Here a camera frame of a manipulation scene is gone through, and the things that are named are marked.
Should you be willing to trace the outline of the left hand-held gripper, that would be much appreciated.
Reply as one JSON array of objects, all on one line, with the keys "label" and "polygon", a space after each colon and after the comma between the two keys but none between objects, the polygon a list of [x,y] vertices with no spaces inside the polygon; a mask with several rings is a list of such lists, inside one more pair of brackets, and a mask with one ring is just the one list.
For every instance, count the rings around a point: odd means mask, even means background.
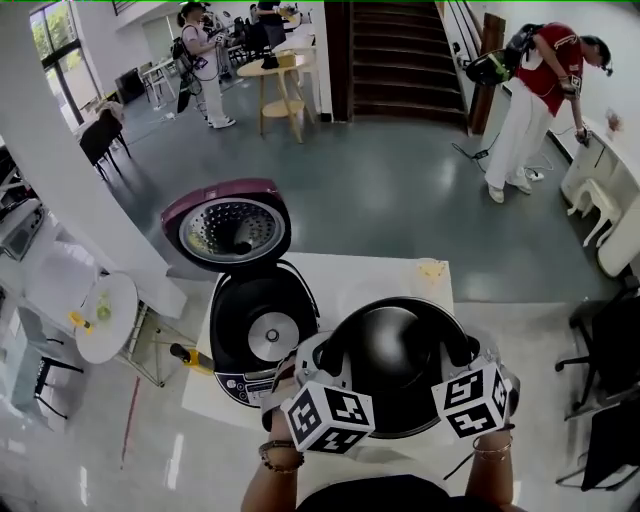
[{"label": "left hand-held gripper", "polygon": [[375,430],[373,400],[353,389],[349,343],[317,333],[299,345],[298,393],[285,400],[285,416],[300,452],[344,455]]}]

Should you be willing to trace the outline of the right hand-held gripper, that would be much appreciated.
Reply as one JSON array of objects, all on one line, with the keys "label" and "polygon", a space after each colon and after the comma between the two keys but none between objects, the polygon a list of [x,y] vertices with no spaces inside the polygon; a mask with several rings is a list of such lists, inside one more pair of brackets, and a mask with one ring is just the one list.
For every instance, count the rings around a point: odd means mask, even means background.
[{"label": "right hand-held gripper", "polygon": [[517,409],[521,384],[501,365],[497,345],[491,340],[478,340],[474,360],[464,330],[444,335],[440,345],[442,368],[463,368],[470,363],[477,368],[432,387],[440,420],[457,439],[504,430]]}]

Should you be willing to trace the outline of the person's left hand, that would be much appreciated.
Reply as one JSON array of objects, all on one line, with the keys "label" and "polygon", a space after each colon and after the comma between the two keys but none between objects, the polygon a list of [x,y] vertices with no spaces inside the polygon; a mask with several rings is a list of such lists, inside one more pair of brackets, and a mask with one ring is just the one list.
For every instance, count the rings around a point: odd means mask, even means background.
[{"label": "person's left hand", "polygon": [[294,397],[300,389],[295,377],[296,356],[297,350],[294,349],[279,362],[275,369],[271,391],[262,399],[261,420],[267,432],[272,429],[275,412],[280,409],[285,400]]}]

